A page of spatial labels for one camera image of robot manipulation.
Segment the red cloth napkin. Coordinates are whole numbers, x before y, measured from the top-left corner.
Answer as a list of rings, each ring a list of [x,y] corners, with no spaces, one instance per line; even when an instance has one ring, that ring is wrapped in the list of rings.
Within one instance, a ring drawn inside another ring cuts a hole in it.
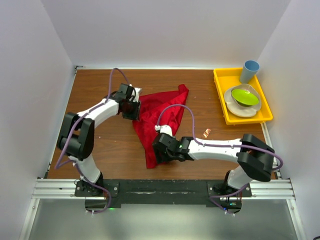
[[[157,135],[155,126],[168,125],[171,127],[172,133],[176,134],[180,127],[185,108],[174,106],[164,113],[162,111],[171,105],[185,105],[188,95],[189,89],[184,84],[180,84],[178,90],[152,93],[139,97],[139,120],[134,120],[132,125],[144,148],[145,163],[148,169],[153,169],[157,166],[152,146]]]

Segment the copper fork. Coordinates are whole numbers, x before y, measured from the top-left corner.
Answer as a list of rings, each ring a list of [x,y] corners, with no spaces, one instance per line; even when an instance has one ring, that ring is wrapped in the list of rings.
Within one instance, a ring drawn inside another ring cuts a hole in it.
[[[204,132],[203,132],[203,137],[204,138],[208,138],[209,137],[209,135],[210,135],[210,133],[211,133],[211,129],[210,128],[207,128]]]

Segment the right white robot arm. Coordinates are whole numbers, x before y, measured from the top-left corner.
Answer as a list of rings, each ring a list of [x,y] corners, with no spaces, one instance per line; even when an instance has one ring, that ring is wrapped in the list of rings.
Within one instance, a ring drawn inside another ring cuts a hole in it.
[[[177,140],[167,133],[159,133],[152,147],[158,164],[204,159],[237,163],[238,167],[229,170],[223,182],[213,187],[220,196],[233,197],[253,180],[271,180],[275,151],[252,134],[234,140],[204,140],[189,136]]]

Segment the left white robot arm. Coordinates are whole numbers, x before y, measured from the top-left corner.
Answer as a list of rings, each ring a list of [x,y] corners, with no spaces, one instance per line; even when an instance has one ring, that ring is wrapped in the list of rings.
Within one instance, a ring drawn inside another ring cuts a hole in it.
[[[93,158],[95,129],[111,117],[122,115],[127,120],[138,120],[142,89],[122,83],[117,91],[109,92],[100,102],[78,113],[68,112],[62,121],[56,147],[61,154],[55,165],[67,163],[80,174],[80,189],[92,196],[104,192],[103,174]]]

